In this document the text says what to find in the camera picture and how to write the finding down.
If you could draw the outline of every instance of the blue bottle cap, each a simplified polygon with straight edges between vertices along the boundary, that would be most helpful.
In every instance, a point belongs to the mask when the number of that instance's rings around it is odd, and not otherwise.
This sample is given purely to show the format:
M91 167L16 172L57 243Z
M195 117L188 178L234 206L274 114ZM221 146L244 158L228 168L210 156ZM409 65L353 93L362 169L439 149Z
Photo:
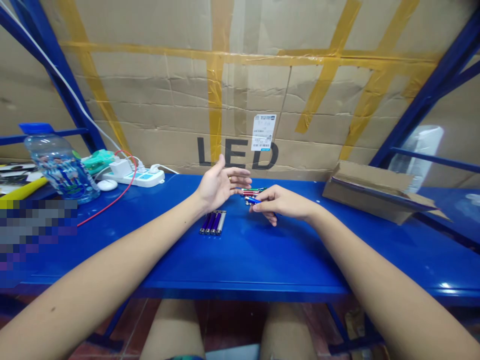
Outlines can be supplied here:
M24 134L48 134L53 133L54 128L52 125L46 122L32 122L32 123L20 123L18 124L20 129L23 131Z

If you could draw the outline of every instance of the floor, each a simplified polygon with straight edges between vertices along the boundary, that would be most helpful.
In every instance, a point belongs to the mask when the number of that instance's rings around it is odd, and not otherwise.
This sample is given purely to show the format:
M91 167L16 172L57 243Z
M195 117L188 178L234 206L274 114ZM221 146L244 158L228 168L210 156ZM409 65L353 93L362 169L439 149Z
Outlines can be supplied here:
M34 297L20 296L19 299L29 303ZM124 341L120 354L112 354L106 349L84 342L76 349L70 360L138 359L160 301L160 299L153 298L131 299L129 301L111 335L113 340ZM349 301L344 304L335 304L335 308L340 315L346 313L351 305L352 302ZM268 306L266 302L253 301L197 301L196 309L205 351L260 343ZM330 356L328 344L339 344L342 341L327 306L321 303L306 303L303 308L307 315L308 326L318 359L349 360L349 355ZM7 322L7 318L0 316L0 328ZM109 323L110 318L105 320L96 332L103 334Z

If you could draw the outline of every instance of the red cable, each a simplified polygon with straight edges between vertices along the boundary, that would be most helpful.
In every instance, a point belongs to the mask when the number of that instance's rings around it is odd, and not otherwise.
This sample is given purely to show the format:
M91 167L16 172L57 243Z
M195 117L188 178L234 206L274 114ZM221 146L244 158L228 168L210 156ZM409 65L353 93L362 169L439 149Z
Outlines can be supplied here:
M115 204L126 192L128 189L130 189L130 186L132 186L132 183L134 182L135 180L135 174L137 173L137 162L135 161L135 158L132 156L131 153L129 153L128 151L125 151L125 150L118 150L117 152L115 152L115 155L117 155L118 153L125 153L125 154L128 154L130 156L130 158L132 159L133 161L133 164L135 165L135 171L133 172L133 176L131 177L131 181L130 183L128 184L128 186L126 187L126 189L120 194L119 197L117 197L115 200L113 200L110 204L108 204L107 206L105 206L102 210L100 210L99 212L97 212L95 215L92 215L90 216L88 219L82 221L81 223L79 223L76 227L80 227L81 225L85 224L87 221L93 219L94 217L96 217L98 214L101 214L103 213L105 210L107 210L109 207L111 207L113 204Z

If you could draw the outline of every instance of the forearm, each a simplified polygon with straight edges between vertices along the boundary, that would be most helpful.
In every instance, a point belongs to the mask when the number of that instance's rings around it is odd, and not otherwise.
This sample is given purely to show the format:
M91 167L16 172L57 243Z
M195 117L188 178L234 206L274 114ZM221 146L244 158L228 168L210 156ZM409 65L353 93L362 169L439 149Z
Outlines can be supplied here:
M202 214L191 196L78 265L0 331L2 357L66 354L128 298Z
M336 217L318 206L308 222L401 359L480 358L480 345L445 308Z

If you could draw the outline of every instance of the finger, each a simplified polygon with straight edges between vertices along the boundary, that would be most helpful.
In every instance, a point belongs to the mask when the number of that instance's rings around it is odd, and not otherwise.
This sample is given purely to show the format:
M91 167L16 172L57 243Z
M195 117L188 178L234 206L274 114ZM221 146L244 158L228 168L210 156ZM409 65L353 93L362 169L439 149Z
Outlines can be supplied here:
M266 212L274 213L278 210L277 205L278 205L278 200L263 201L261 203L253 205L253 211L256 213L266 213Z
M243 176L230 176L230 182L231 183L246 183L246 184L251 184L252 179L249 177L243 177Z
M234 189L234 188L240 188L239 190L241 189L250 189L251 186L247 183L239 183L239 182L236 182L236 183L231 183L230 184L230 189Z
M215 166L213 166L210 170L207 171L207 173L212 173L214 176L217 176L220 174L220 172L223 170L225 167L225 157L223 154L220 154L220 157L218 158L218 161L216 162Z
M225 169L226 175L231 177L232 175L250 176L250 171L239 167L229 167Z
M242 194L242 189L239 189L239 188L233 188L233 189L230 189L230 196L232 195L235 195L235 194Z
M259 201L275 200L275 198L276 198L276 193L275 193L274 187L269 187L268 189L262 191L257 196L255 196L255 199Z
M272 217L267 217L265 216L268 221L270 222L270 224L272 224L273 226L277 226L277 217L276 216L272 216Z
M266 217L267 219L277 218L277 217L275 216L275 213L273 213L273 212L264 212L263 215L265 215L265 217Z

